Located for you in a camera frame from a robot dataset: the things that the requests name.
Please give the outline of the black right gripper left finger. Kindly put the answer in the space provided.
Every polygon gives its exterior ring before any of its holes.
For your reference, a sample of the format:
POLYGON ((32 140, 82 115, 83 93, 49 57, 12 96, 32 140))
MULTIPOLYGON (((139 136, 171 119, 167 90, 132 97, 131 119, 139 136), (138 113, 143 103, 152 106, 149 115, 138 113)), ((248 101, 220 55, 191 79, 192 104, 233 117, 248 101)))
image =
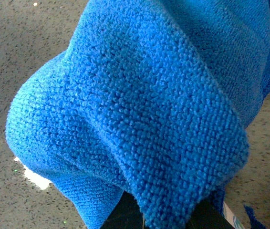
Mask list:
POLYGON ((118 204, 105 220, 101 229, 145 229, 145 220, 137 201, 124 192, 118 204))

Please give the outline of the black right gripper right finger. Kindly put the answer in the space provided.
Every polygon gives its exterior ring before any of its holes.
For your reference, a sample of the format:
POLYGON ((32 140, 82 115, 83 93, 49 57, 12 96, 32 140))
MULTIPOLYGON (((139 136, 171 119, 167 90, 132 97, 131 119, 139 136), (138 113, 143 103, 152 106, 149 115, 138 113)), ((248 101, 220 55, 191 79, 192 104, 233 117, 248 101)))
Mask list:
POLYGON ((186 229, 233 229, 233 226, 207 200, 194 209, 186 229))

